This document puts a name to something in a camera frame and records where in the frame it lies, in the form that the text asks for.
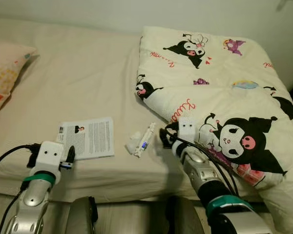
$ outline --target black cable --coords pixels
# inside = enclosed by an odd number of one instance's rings
[[[11,201],[11,203],[8,205],[8,207],[6,208],[5,212],[4,212],[4,215],[2,217],[2,220],[1,220],[1,223],[0,223],[0,234],[1,234],[1,231],[2,231],[2,228],[3,228],[3,225],[4,225],[4,221],[6,219],[6,216],[10,210],[10,208],[12,207],[12,205],[14,204],[14,202],[19,198],[19,196],[22,194],[22,190],[19,191],[19,193],[16,195],[16,197],[13,198],[13,200]]]
[[[17,146],[17,147],[14,147],[13,149],[5,152],[1,157],[0,157],[0,162],[5,158],[7,157],[10,153],[16,151],[16,150],[19,150],[19,149],[28,149],[28,147],[30,147],[31,145],[20,145],[20,146]]]
[[[210,152],[209,152],[205,147],[203,147],[203,146],[201,146],[201,145],[193,144],[193,143],[191,143],[191,142],[189,142],[189,141],[183,140],[183,139],[181,139],[181,138],[179,138],[179,137],[173,135],[172,133],[170,133],[170,132],[167,130],[168,128],[170,128],[170,126],[171,126],[171,125],[167,125],[167,126],[165,127],[165,131],[166,131],[166,133],[167,133],[170,137],[172,137],[173,139],[175,139],[175,140],[179,140],[179,141],[181,141],[181,142],[183,142],[183,143],[185,143],[185,144],[188,144],[188,145],[190,145],[190,146],[193,146],[193,147],[195,147],[196,149],[198,149],[199,151],[203,152],[203,153],[204,153],[204,154],[205,154],[205,155],[206,155],[206,156],[212,161],[212,163],[215,165],[215,167],[217,168],[217,170],[219,171],[219,173],[220,173],[221,176],[223,177],[223,179],[224,179],[226,185],[228,186],[229,190],[231,191],[231,193],[234,194],[234,195],[236,195],[236,196],[239,196],[238,189],[237,189],[237,187],[236,187],[236,183],[235,183],[235,181],[234,181],[232,175],[230,174],[230,171],[229,171],[229,169],[228,169],[228,166],[227,166],[225,163],[221,162],[220,160],[217,160],[217,161],[216,161],[215,158],[212,157],[212,156],[210,155]],[[224,172],[221,170],[221,168],[219,167],[219,165],[223,166],[223,167],[228,171],[228,173],[229,173],[229,175],[230,175],[230,178],[232,179],[232,182],[233,182],[233,185],[234,185],[235,190],[233,190],[233,188],[232,188],[231,184],[229,183],[229,181],[228,181],[226,175],[225,175]]]

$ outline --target paper pamphlet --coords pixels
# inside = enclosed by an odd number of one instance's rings
[[[111,117],[76,122],[62,122],[57,142],[64,144],[64,156],[75,147],[75,160],[114,156]]]

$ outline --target bed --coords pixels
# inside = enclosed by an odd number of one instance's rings
[[[55,140],[63,121],[111,116],[115,156],[78,161],[64,171],[51,199],[82,196],[119,202],[176,194],[197,199],[180,163],[155,138],[143,156],[125,144],[136,131],[167,122],[135,97],[140,35],[0,19],[0,40],[35,47],[11,98],[0,109],[0,155],[27,143]],[[29,153],[19,151],[0,164],[0,193],[15,195],[28,175]],[[260,201],[257,191],[236,177],[240,195]]]

